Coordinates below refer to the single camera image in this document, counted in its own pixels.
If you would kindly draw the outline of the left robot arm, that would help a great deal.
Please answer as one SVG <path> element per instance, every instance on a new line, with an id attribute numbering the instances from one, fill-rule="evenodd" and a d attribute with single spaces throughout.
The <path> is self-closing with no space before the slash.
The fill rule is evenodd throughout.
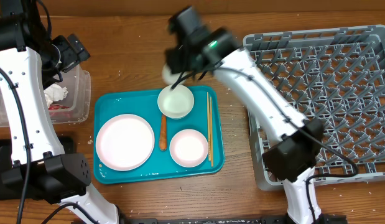
<path id="1" fill-rule="evenodd" d="M 12 167 L 2 182 L 22 200 L 67 208 L 85 223 L 126 223 L 92 184 L 85 156 L 66 153 L 53 128 L 44 89 L 90 55 L 75 35 L 52 38 L 41 7 L 32 0 L 0 3 L 0 90 L 12 138 Z"/>

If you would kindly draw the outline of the small white cup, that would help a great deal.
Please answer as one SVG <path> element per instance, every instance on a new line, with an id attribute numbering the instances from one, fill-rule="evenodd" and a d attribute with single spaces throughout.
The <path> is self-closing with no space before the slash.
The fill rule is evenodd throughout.
<path id="1" fill-rule="evenodd" d="M 162 79 L 167 84 L 172 86 L 178 79 L 181 73 L 172 73 L 169 66 L 165 63 L 162 69 Z"/>

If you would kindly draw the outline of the white tissue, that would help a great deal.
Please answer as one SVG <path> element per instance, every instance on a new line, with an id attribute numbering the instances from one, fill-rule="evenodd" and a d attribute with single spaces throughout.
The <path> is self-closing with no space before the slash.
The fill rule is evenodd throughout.
<path id="1" fill-rule="evenodd" d="M 52 84 L 44 90 L 45 100 L 49 108 L 53 102 L 62 101 L 66 98 L 68 90 L 58 84 Z"/>

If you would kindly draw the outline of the large white plate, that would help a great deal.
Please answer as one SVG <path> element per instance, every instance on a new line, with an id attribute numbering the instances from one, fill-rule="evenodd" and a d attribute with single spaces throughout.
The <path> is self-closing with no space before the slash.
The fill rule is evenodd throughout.
<path id="1" fill-rule="evenodd" d="M 121 114 L 105 122 L 95 140 L 100 161 L 112 170 L 129 171 L 151 156 L 155 136 L 150 124 L 134 114 Z"/>

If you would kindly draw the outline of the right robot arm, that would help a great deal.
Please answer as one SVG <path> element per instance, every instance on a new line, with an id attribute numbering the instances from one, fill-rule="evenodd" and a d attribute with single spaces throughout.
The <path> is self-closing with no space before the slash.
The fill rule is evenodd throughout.
<path id="1" fill-rule="evenodd" d="M 315 172 L 325 147 L 323 123 L 288 103 L 232 33 L 223 27 L 210 31 L 192 6 L 174 14 L 168 29 L 177 38 L 177 46 L 165 51 L 170 72 L 179 76 L 173 87 L 210 72 L 236 93 L 266 132 L 272 146 L 262 159 L 282 181 L 288 204 L 284 223 L 346 223 L 345 216 L 322 213 L 315 195 L 313 182 L 324 176 Z"/>

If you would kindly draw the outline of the red foil snack wrapper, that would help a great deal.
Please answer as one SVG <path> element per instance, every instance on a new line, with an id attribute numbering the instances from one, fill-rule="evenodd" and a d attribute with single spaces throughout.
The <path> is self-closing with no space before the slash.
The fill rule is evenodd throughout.
<path id="1" fill-rule="evenodd" d="M 70 121 L 70 118 L 72 117 L 69 107 L 58 104 L 51 104 L 49 113 L 52 121 L 56 123 Z"/>

